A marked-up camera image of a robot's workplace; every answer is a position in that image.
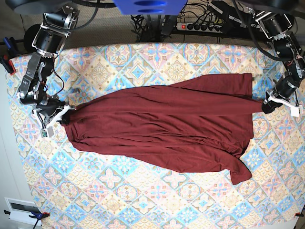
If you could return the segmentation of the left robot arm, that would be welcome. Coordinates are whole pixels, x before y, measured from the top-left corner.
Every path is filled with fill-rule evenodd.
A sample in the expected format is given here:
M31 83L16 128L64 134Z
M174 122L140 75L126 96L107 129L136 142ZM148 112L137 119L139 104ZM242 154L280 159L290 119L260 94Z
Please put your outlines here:
M293 32L293 17L287 14L272 13L269 11L248 9L253 20L258 24L265 36L271 40L277 57L270 55L271 59L283 63L286 72L275 83L274 88L266 91L266 98L262 103L265 114L272 113L276 108L286 105L294 116L300 114L301 107L289 102L291 95L296 94L301 82L305 79L305 52L299 45Z

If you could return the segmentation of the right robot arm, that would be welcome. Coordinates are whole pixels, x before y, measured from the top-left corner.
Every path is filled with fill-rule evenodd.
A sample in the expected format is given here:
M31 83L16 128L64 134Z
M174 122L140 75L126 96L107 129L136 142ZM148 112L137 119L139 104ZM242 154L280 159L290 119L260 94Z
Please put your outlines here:
M20 102L32 107L33 113L46 129L71 109L56 95L47 94L47 78L54 71L55 58L63 50L71 30L76 27L79 10L75 4L68 3L55 13L44 13L43 22L33 39L32 53L27 70L17 90Z

